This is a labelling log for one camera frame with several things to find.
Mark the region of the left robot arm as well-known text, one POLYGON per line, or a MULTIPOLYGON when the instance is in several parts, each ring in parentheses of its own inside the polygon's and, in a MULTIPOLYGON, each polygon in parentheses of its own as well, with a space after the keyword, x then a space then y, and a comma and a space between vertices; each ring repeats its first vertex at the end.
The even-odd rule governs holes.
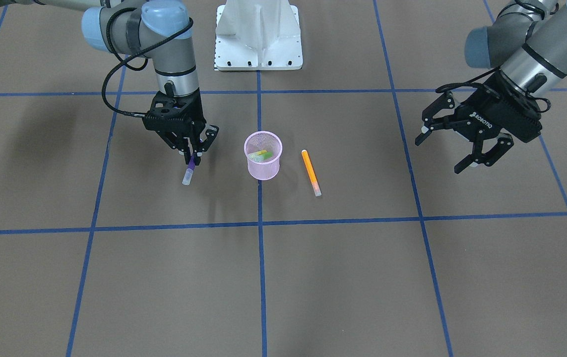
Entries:
POLYGON ((472 144, 454 167, 496 163, 514 145, 540 135, 545 93, 567 77, 567 2, 512 0, 492 25, 469 32, 469 67, 485 73, 436 89, 439 97, 422 112, 420 145, 437 130, 453 130, 472 144))

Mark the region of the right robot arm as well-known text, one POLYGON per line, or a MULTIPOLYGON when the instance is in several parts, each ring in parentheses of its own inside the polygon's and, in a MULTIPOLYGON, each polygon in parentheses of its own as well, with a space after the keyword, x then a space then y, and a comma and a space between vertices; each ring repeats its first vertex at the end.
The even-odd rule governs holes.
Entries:
POLYGON ((41 0, 41 5, 83 11, 81 30, 91 47, 118 60, 103 81, 101 95, 111 111, 142 120, 186 163, 199 165, 218 135, 202 111, 194 45, 193 19, 181 0, 41 0), (145 112, 115 108, 106 97, 111 77, 134 70, 137 58, 151 62, 159 90, 145 112))

